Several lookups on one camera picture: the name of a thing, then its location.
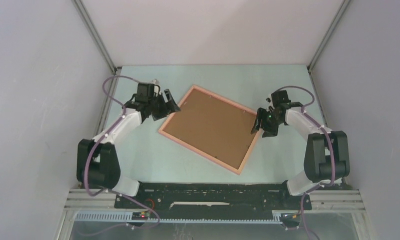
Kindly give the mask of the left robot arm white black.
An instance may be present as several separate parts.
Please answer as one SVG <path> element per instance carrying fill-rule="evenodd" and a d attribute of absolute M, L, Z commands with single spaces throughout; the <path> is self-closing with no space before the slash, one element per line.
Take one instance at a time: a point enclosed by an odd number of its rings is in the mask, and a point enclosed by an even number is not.
<path fill-rule="evenodd" d="M 155 83 L 141 82 L 126 103 L 118 103 L 121 113 L 114 123 L 92 139 L 82 139 L 77 149 L 77 179 L 88 194 L 90 188 L 100 187 L 126 195 L 133 208 L 145 204 L 146 195 L 139 191 L 140 182 L 121 172 L 118 144 L 147 118 L 154 121 L 180 111 L 169 89 L 161 90 Z"/>

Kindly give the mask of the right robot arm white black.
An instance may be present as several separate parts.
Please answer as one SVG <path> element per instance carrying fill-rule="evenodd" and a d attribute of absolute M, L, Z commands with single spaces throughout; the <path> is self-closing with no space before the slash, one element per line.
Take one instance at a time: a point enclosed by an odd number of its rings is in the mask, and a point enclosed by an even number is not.
<path fill-rule="evenodd" d="M 281 125 L 294 128 L 306 141 L 303 171 L 286 181 L 279 204 L 291 209 L 300 195 L 330 187 L 350 173 L 348 139 L 343 131 L 320 124 L 306 110 L 308 104 L 289 99 L 287 87 L 271 93 L 268 106 L 258 108 L 251 133 L 262 131 L 263 138 L 276 137 Z"/>

